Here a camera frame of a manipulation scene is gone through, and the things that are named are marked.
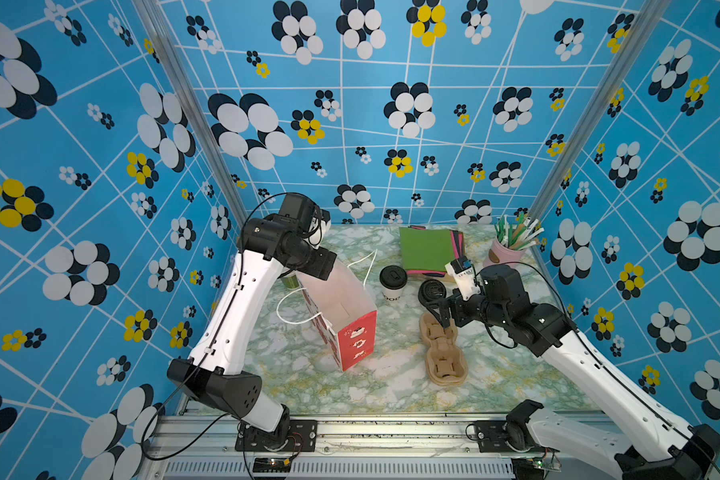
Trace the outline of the white paper cup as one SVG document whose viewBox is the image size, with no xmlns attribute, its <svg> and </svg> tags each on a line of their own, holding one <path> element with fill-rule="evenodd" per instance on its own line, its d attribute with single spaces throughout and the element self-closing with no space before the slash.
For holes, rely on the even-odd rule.
<svg viewBox="0 0 720 480">
<path fill-rule="evenodd" d="M 407 284 L 406 278 L 381 277 L 382 294 L 388 301 L 398 300 Z"/>
</svg>

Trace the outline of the red white paper bag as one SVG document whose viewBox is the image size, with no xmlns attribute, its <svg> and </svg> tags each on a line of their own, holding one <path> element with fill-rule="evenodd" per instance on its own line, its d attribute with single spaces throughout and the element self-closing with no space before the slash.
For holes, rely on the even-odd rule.
<svg viewBox="0 0 720 480">
<path fill-rule="evenodd" d="M 326 280 L 297 272 L 300 287 L 296 292 L 309 315 L 303 319 L 278 316 L 289 325 L 315 326 L 343 371 L 370 356 L 376 342 L 378 309 L 366 289 L 367 280 L 357 277 L 353 265 L 335 261 Z"/>
</svg>

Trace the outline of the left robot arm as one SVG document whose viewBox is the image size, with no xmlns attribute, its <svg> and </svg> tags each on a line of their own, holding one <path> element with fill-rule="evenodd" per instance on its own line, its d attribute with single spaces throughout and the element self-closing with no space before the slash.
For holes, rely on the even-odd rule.
<svg viewBox="0 0 720 480">
<path fill-rule="evenodd" d="M 247 346 L 264 300 L 282 274 L 328 279 L 336 255 L 320 243 L 329 223 L 330 215 L 315 202 L 292 192 L 278 212 L 249 216 L 210 324 L 188 358 L 173 360 L 167 371 L 190 399 L 242 421 L 274 446 L 287 440 L 290 413 L 263 393 L 259 376 L 244 371 Z"/>
</svg>

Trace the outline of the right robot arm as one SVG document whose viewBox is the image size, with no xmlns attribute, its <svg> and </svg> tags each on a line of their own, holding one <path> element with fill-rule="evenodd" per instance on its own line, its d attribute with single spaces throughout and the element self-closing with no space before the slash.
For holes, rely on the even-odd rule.
<svg viewBox="0 0 720 480">
<path fill-rule="evenodd" d="M 707 479 L 718 472 L 720 434 L 655 401 L 598 353 L 566 312 L 531 301 L 517 270 L 498 264 L 475 271 L 464 259 L 455 264 L 456 289 L 426 280 L 418 292 L 421 305 L 444 327 L 476 321 L 503 329 L 515 345 L 576 384 L 619 429 L 598 429 L 525 400 L 506 416 L 510 449 L 549 448 L 615 479 Z"/>
</svg>

